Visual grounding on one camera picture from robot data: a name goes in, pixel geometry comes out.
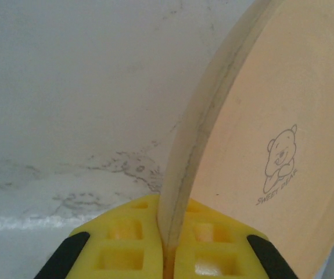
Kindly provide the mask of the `yellow plate with bear print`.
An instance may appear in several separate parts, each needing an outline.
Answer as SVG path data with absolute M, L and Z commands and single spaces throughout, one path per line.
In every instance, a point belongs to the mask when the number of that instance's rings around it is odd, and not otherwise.
M 314 279 L 334 246 L 334 0 L 255 0 L 214 55 L 163 180 L 168 263 L 189 198 L 260 230 Z

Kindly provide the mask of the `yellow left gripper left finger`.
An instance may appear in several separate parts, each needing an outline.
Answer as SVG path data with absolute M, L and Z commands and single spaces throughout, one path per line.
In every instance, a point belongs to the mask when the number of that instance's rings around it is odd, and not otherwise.
M 158 195 L 147 195 L 75 228 L 40 279 L 163 279 L 158 202 Z

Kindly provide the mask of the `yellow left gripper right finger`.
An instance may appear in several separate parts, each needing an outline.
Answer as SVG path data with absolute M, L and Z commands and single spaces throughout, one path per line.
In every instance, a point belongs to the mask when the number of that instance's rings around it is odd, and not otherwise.
M 263 233 L 190 200 L 173 279 L 296 279 L 296 274 Z

